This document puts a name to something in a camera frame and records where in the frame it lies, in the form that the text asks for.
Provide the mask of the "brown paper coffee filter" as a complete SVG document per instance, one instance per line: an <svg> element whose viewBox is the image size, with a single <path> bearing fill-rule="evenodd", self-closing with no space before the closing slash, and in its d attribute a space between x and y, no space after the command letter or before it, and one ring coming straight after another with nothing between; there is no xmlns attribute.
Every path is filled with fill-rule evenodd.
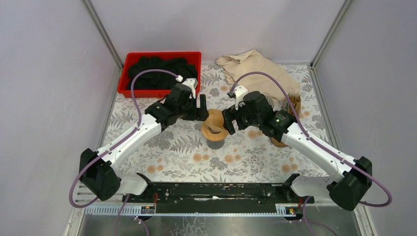
<svg viewBox="0 0 417 236"><path fill-rule="evenodd" d="M211 133L226 131L222 111L219 109L209 109L208 118L203 122L203 127Z"/></svg>

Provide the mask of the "grey ribbed glass dripper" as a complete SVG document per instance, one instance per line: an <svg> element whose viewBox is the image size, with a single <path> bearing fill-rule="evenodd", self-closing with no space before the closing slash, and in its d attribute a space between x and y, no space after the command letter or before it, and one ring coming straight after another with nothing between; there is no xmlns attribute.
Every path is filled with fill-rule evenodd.
<svg viewBox="0 0 417 236"><path fill-rule="evenodd" d="M270 98L269 96L266 96L266 95L265 95L265 99L267 100L268 104L269 104L271 107L274 107L274 106L275 106L274 100L273 100L272 98Z"/></svg>

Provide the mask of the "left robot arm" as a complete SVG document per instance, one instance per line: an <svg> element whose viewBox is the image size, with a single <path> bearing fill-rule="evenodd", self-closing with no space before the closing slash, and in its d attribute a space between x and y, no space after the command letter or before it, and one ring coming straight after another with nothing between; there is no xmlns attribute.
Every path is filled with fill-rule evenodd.
<svg viewBox="0 0 417 236"><path fill-rule="evenodd" d="M147 202L152 197L151 181L139 174L119 173L121 164L178 119L204 121L207 118L206 96L196 97L190 85L176 84L168 95L145 109L138 124L96 151L84 150L77 180L101 201L115 194L130 194L140 202Z"/></svg>

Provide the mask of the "dark wooden ring holder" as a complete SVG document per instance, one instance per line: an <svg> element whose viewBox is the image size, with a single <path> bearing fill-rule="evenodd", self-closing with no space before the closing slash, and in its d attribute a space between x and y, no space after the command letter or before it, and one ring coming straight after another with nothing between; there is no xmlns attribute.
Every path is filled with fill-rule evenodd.
<svg viewBox="0 0 417 236"><path fill-rule="evenodd" d="M279 148L285 148L285 147L287 147L288 145L286 145L285 143L283 143L283 142L280 142L280 141L277 141L275 138L270 138L270 140L271 140L271 143L272 144L274 144L275 146L277 146L277 147L279 147Z"/></svg>

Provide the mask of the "glass coffee carafe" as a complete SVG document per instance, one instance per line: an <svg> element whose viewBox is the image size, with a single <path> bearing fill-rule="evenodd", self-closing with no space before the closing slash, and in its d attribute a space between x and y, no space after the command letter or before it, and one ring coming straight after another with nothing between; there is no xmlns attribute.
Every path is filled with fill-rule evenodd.
<svg viewBox="0 0 417 236"><path fill-rule="evenodd" d="M224 143L225 143L225 141L224 141L224 140L221 140L221 141L211 141L211 140L207 140L207 146L208 146L210 149L214 149L214 150L217 150L217 149L222 148L222 147L224 146Z"/></svg>

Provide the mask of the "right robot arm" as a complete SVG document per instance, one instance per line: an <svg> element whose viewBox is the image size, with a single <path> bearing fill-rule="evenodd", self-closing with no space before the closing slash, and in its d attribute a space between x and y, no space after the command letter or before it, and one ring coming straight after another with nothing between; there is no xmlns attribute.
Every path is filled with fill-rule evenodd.
<svg viewBox="0 0 417 236"><path fill-rule="evenodd" d="M265 95L258 91L227 94L235 104L222 111L224 128L233 135L236 121L239 130L257 127L270 138L299 151L320 166L327 177L306 177L294 174L282 189L284 200L293 203L300 197L321 197L333 200L339 207L352 211L372 185L372 162L356 159L302 131L296 118L284 110L276 111Z"/></svg>

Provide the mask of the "orange coffee filter box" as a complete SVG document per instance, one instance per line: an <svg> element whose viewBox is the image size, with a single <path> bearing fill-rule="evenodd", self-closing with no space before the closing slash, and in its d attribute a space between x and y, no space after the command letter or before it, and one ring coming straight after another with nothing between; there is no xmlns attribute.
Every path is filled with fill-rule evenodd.
<svg viewBox="0 0 417 236"><path fill-rule="evenodd" d="M301 96L299 94L293 94L293 93L289 93L288 94L289 100L296 112L296 114L299 116L300 112L301 112ZM291 109L288 100L285 100L284 103L281 106L281 109L288 112L289 114L294 115L293 110Z"/></svg>

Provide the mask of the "light wooden ring holder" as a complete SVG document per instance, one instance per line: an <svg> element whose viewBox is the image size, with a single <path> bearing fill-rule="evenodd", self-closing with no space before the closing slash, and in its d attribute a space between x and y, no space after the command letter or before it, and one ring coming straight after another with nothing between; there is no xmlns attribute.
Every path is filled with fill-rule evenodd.
<svg viewBox="0 0 417 236"><path fill-rule="evenodd" d="M211 131L208 126L202 125L201 127L202 134L205 138L212 142L220 142L225 140L225 138L229 135L226 130L221 131Z"/></svg>

